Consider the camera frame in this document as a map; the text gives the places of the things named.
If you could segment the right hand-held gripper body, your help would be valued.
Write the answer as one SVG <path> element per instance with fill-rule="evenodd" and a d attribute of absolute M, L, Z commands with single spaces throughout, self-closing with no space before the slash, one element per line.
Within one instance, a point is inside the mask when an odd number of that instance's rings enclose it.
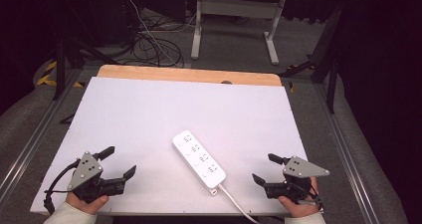
<path fill-rule="evenodd" d="M 280 196 L 289 198 L 292 202 L 306 202 L 312 188 L 312 177 L 328 176 L 330 172 L 304 160 L 298 156 L 289 158 L 289 163 L 283 165 L 285 180 L 280 183 L 267 183 L 264 186 L 265 193 L 269 199 L 276 199 Z M 319 195 L 313 197 L 314 202 L 321 202 Z"/>

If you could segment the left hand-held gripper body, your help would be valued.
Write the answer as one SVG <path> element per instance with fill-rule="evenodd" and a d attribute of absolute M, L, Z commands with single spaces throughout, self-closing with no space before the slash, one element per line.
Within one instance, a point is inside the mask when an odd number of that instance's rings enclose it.
<path fill-rule="evenodd" d="M 93 158 L 94 153 L 86 151 L 73 173 L 67 190 L 73 192 L 79 199 L 90 203 L 97 198 L 121 195 L 124 192 L 126 180 L 121 178 L 103 179 L 104 171 L 99 160 Z"/>

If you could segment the person's left hand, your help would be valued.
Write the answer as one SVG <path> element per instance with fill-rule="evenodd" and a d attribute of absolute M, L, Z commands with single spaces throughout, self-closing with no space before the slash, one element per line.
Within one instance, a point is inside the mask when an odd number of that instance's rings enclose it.
<path fill-rule="evenodd" d="M 66 202 L 68 204 L 77 208 L 80 211 L 83 211 L 91 215 L 96 215 L 97 212 L 102 207 L 104 207 L 108 201 L 109 201 L 109 198 L 106 195 L 103 195 L 97 198 L 96 200 L 90 203 L 87 203 L 86 201 L 79 199 L 73 192 L 70 192 L 66 198 Z"/>

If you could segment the person's right hand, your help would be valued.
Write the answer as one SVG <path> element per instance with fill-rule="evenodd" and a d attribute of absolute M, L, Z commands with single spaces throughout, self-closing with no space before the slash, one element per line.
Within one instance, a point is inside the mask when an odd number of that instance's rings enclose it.
<path fill-rule="evenodd" d="M 310 195 L 308 195 L 306 198 L 305 203 L 295 204 L 294 202 L 292 202 L 289 198 L 285 196 L 280 196 L 278 198 L 278 200 L 290 212 L 293 218 L 302 218 L 302 217 L 319 213 L 319 208 L 314 203 L 314 200 L 313 200 L 313 197 L 318 194 L 317 179 L 315 177 L 312 177 L 311 182 L 312 182 L 312 188 L 310 190 Z"/>

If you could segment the white foam board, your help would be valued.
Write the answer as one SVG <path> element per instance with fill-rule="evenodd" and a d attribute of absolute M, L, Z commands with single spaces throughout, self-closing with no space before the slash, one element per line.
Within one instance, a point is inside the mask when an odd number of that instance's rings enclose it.
<path fill-rule="evenodd" d="M 226 172 L 224 191 L 212 195 L 185 164 L 172 138 L 191 131 Z M 252 177 L 283 179 L 268 158 L 306 155 L 287 93 L 282 87 L 91 79 L 76 115 L 48 169 L 31 209 L 45 210 L 45 191 L 64 202 L 71 176 L 63 170 L 84 152 L 113 146 L 102 163 L 105 178 L 136 166 L 122 195 L 103 208 L 108 215 L 274 215 Z"/>

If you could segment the white power strip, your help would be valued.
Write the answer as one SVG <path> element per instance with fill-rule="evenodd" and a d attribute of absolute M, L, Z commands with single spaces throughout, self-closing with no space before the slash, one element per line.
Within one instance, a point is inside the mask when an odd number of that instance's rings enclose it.
<path fill-rule="evenodd" d="M 200 141 L 191 131 L 184 130 L 172 138 L 172 144 L 203 186 L 216 195 L 219 185 L 226 179 L 226 172 Z"/>

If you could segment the yellow black floor tape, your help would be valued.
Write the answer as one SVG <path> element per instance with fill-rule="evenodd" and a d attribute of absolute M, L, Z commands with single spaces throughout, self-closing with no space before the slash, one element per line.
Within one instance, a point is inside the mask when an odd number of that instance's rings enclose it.
<path fill-rule="evenodd" d="M 52 61 L 44 70 L 41 78 L 38 80 L 37 85 L 38 86 L 42 86 L 42 85 L 46 85 L 46 86 L 51 86 L 51 87 L 55 87 L 57 85 L 57 81 L 56 80 L 51 80 L 51 76 L 53 74 L 53 71 L 56 69 L 57 66 L 57 62 L 56 61 Z"/>

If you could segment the black metal stand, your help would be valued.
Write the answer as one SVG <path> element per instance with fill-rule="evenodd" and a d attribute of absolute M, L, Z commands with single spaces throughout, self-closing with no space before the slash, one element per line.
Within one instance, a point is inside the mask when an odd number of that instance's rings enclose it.
<path fill-rule="evenodd" d="M 54 101 L 64 95 L 66 84 L 66 61 L 69 61 L 73 69 L 81 69 L 84 65 L 81 50 L 93 55 L 105 64 L 114 64 L 115 60 L 105 55 L 86 41 L 77 37 L 72 31 L 66 0 L 52 0 L 50 9 L 54 17 L 54 34 L 57 51 L 57 86 Z"/>
<path fill-rule="evenodd" d="M 333 102 L 338 72 L 332 40 L 336 33 L 336 27 L 340 19 L 342 9 L 342 5 L 335 6 L 321 32 L 314 51 L 309 55 L 309 59 L 298 66 L 291 66 L 285 72 L 280 73 L 281 78 L 287 78 L 298 74 L 305 69 L 314 67 L 315 70 L 311 75 L 311 80 L 314 84 L 321 84 L 325 77 L 329 76 L 325 103 L 330 113 L 334 113 Z"/>

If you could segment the aluminium floor rail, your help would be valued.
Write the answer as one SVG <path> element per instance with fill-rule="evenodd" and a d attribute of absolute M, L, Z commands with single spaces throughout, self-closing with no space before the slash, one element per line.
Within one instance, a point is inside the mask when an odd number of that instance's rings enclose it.
<path fill-rule="evenodd" d="M 39 86 L 0 115 L 0 205 L 12 195 L 81 72 L 67 73 L 56 99 L 55 87 Z"/>
<path fill-rule="evenodd" d="M 316 95 L 318 96 L 318 99 L 324 110 L 325 116 L 328 119 L 329 126 L 334 134 L 334 142 L 339 158 L 342 162 L 344 171 L 347 175 L 348 181 L 350 183 L 359 209 L 362 213 L 365 224 L 379 224 L 379 219 L 375 214 L 373 205 L 368 196 L 368 192 L 364 186 L 360 174 L 358 173 L 354 160 L 351 156 L 351 153 L 343 136 L 343 133 L 340 130 L 339 123 L 335 115 L 330 112 L 326 104 L 323 87 L 321 85 L 314 85 L 314 89 L 316 90 Z"/>

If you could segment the white metal desk frame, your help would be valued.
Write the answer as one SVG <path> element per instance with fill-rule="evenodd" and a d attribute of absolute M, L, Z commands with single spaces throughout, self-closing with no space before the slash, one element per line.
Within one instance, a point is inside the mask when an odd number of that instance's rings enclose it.
<path fill-rule="evenodd" d="M 271 19 L 272 26 L 269 31 L 263 33 L 263 36 L 271 64 L 275 66 L 279 63 L 279 57 L 273 39 L 281 19 L 286 0 L 279 0 L 277 3 L 243 0 L 196 0 L 196 2 L 196 24 L 190 55 L 193 60 L 197 60 L 200 53 L 202 32 L 201 17 L 203 15 L 221 15 Z"/>

